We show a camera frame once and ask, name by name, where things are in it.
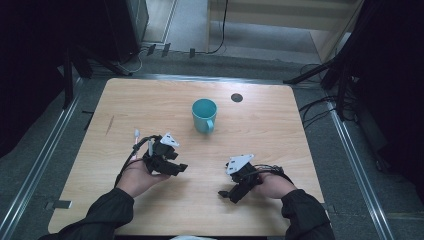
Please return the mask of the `metal floor rail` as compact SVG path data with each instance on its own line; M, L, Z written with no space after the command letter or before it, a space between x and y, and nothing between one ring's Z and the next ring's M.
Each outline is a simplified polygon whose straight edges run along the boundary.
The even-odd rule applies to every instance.
M0 240L10 240L16 226L21 219L40 179L43 175L50 158L56 149L56 146L63 135L65 128L70 121L75 108L79 102L80 96L76 96L68 105L68 107L60 112L59 118L51 130L46 142L44 143L40 153L33 166L31 167L27 177L23 181L16 197L13 199L5 218L0 224Z
M336 127L337 133L346 152L349 164L352 168L353 174L357 181L358 187L364 199L377 235L380 240L395 240L385 212L361 163L361 158L356 151L346 124L338 117L338 114L335 111L335 107L336 105L334 103L327 103L327 108L330 111L332 121Z

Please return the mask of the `grey floor plate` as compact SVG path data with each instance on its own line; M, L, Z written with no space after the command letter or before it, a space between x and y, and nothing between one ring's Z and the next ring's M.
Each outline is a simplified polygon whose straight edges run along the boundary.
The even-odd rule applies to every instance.
M72 202L68 200L56 200L49 201L46 203L46 210L54 210L54 209L69 209L72 206Z

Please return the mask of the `beige wooden cabinet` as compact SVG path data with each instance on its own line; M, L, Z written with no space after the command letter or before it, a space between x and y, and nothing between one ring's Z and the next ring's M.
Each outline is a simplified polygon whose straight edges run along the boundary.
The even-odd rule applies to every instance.
M352 32L365 0L207 0L207 38L213 21L307 29L320 60L332 58Z

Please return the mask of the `black curtain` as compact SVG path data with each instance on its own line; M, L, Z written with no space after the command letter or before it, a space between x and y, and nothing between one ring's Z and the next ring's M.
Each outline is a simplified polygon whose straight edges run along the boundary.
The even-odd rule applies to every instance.
M94 0L0 0L0 158L64 91L63 53Z
M424 204L424 0L365 0L350 39L373 150Z

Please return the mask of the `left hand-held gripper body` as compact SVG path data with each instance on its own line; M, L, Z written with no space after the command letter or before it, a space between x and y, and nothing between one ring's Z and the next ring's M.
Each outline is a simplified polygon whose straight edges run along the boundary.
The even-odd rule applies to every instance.
M179 143L171 136L170 133L166 133L164 136L156 136L154 142L149 142L148 150L143 155L143 161L150 173L157 172L162 173L166 164L173 163L173 160L167 159L165 154L167 150L172 147L176 148Z

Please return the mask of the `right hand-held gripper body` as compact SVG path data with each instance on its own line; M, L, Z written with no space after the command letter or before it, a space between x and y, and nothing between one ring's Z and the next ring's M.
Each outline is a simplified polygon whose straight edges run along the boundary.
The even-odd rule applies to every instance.
M262 183L258 170L250 163L253 158L253 154L233 156L226 164L226 174L236 183L230 194L249 192Z

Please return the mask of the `teal cup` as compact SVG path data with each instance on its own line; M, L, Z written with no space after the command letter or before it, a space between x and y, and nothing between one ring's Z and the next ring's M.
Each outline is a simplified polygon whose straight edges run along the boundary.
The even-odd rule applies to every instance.
M199 133L210 134L215 129L217 105L211 99L198 99L192 104L194 127Z

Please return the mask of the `black metal stand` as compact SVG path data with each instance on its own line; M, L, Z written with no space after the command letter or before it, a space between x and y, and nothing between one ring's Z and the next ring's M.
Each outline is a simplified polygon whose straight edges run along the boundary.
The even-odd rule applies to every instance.
M339 83L336 95L336 113L342 121L346 119L344 116L344 99L348 78L351 77L354 60L365 42L366 33L370 29L370 21L379 8L379 0L361 0L361 2L362 5L357 10L357 19L353 31L342 49L327 62L293 79L283 81L284 84L296 85L326 70L321 81L321 87L324 90L330 90L336 83Z
M63 108L67 109L74 99L74 83L72 70L76 69L81 77L90 78L93 74L89 59L92 59L118 76L131 76L129 70L113 65L110 61L95 54L91 50L75 44L69 44L63 53L63 79L65 100Z

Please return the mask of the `black computer tower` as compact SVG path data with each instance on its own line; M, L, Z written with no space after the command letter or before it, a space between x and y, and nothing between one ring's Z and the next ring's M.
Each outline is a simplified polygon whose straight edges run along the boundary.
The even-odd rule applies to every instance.
M128 61L141 50L149 21L146 0L104 0L113 59Z

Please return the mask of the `person's right hand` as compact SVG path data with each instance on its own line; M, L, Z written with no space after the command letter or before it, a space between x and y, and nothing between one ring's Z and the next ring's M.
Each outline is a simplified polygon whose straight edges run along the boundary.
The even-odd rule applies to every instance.
M296 190L294 184L275 174L260 173L259 178L262 183L256 185L252 191L264 197L281 199L290 192Z

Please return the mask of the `person's left hand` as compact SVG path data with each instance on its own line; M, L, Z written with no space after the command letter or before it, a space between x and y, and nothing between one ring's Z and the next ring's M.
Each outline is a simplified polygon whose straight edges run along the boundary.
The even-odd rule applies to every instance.
M141 160L132 162L124 171L116 187L136 198L155 184L168 180L169 175L151 174Z

